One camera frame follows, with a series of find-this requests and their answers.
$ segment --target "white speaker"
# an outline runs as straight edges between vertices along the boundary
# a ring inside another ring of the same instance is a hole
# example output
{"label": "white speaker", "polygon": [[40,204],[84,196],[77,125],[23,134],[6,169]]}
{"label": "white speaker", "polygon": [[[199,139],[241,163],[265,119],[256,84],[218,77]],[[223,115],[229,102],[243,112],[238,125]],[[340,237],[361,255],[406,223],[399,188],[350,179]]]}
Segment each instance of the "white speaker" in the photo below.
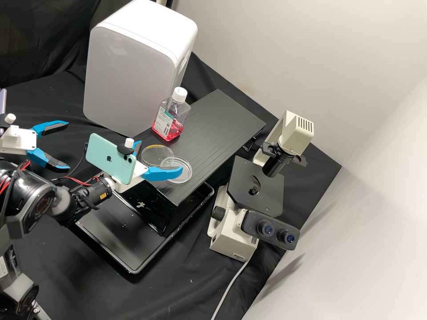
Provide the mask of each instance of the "white speaker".
{"label": "white speaker", "polygon": [[150,128],[181,84],[196,34],[192,20],[150,0],[100,22],[90,32],[85,116],[130,137]]}

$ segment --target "mint green iphone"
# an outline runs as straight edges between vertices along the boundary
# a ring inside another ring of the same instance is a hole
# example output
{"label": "mint green iphone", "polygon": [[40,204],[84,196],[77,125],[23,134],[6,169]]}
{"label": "mint green iphone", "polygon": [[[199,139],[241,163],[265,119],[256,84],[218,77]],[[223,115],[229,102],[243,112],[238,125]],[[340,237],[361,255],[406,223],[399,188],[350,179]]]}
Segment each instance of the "mint green iphone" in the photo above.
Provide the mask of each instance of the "mint green iphone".
{"label": "mint green iphone", "polygon": [[113,142],[96,133],[92,133],[89,137],[86,160],[117,178],[123,184],[130,183],[137,163],[137,159],[133,154],[127,156],[121,154]]}

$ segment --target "microscope stage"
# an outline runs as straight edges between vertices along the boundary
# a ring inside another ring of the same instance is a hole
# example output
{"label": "microscope stage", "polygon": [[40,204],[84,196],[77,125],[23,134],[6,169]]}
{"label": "microscope stage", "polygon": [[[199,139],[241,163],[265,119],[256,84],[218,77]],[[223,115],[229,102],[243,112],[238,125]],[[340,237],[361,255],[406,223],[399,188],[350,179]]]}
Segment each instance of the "microscope stage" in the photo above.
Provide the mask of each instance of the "microscope stage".
{"label": "microscope stage", "polygon": [[235,156],[227,193],[242,208],[276,217],[283,213],[285,178],[267,177],[262,167]]}

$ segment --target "black cloth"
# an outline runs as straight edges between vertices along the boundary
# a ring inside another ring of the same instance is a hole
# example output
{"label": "black cloth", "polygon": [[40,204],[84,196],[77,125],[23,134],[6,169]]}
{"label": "black cloth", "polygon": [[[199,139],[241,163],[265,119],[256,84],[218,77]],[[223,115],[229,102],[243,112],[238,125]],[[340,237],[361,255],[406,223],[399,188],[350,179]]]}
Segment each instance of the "black cloth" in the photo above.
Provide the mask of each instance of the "black cloth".
{"label": "black cloth", "polygon": [[[61,119],[67,130],[39,139],[38,146],[74,166],[90,133],[111,141],[120,136],[95,125],[82,114],[84,84],[82,70],[34,80],[10,87],[9,112],[16,124],[29,128],[39,122]],[[277,119],[191,56],[183,86],[197,100],[218,88],[267,123],[257,141],[265,138]],[[250,159],[256,147],[238,155]],[[301,227],[325,192],[340,166],[315,146],[305,155],[309,167],[286,168],[285,214],[281,219]],[[16,162],[22,157],[8,156]],[[227,182],[233,159],[209,179],[215,189]],[[47,178],[57,177],[33,166]],[[77,177],[89,178],[98,170],[84,163]],[[23,271],[40,285],[38,301],[52,319],[210,319],[226,286],[241,263],[209,250],[207,226],[212,198],[176,238],[136,277],[125,276],[96,246],[89,247],[54,220],[44,217],[34,230],[15,242]],[[260,242],[247,268],[235,282],[218,319],[240,319],[263,287],[282,250]]]}
{"label": "black cloth", "polygon": [[0,1],[0,87],[85,64],[99,2]]}

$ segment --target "red wire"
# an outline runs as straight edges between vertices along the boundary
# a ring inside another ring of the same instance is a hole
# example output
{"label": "red wire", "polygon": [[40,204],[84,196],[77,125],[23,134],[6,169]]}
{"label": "red wire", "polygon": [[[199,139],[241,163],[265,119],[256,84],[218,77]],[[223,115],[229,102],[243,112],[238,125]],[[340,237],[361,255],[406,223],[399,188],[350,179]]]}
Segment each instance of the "red wire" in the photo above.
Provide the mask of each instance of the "red wire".
{"label": "red wire", "polygon": [[25,170],[30,164],[31,164],[31,161],[28,160],[27,163],[21,168],[21,171]]}
{"label": "red wire", "polygon": [[4,179],[1,181],[1,183],[0,183],[0,188],[1,188],[1,186],[3,185],[3,183],[7,180],[7,178],[8,178],[8,176],[5,176],[5,177],[4,177]]}
{"label": "red wire", "polygon": [[9,181],[8,182],[6,182],[5,184],[4,184],[4,186],[1,188],[1,190],[0,190],[0,195],[3,193],[3,191],[4,190],[6,190],[6,188],[9,186],[9,183],[10,183],[10,179],[9,179]]}
{"label": "red wire", "polygon": [[[22,167],[22,168],[20,168],[21,169],[21,171],[23,171],[23,170],[25,170],[29,165],[31,164],[31,161],[30,160],[28,160],[27,161],[27,163]],[[0,184],[0,187],[1,187],[1,189],[0,189],[0,195],[8,188],[8,186],[9,186],[9,184],[10,184],[10,180],[12,179],[12,178],[9,178],[9,180],[5,183],[5,181],[8,179],[8,177],[6,177],[3,181],[1,181],[1,184]]]}
{"label": "red wire", "polygon": [[88,186],[88,187],[91,186],[91,184],[87,184],[86,182],[80,181],[80,180],[73,178],[73,177],[64,176],[63,178],[73,180],[74,182],[81,184],[81,185],[84,185],[84,186]]}

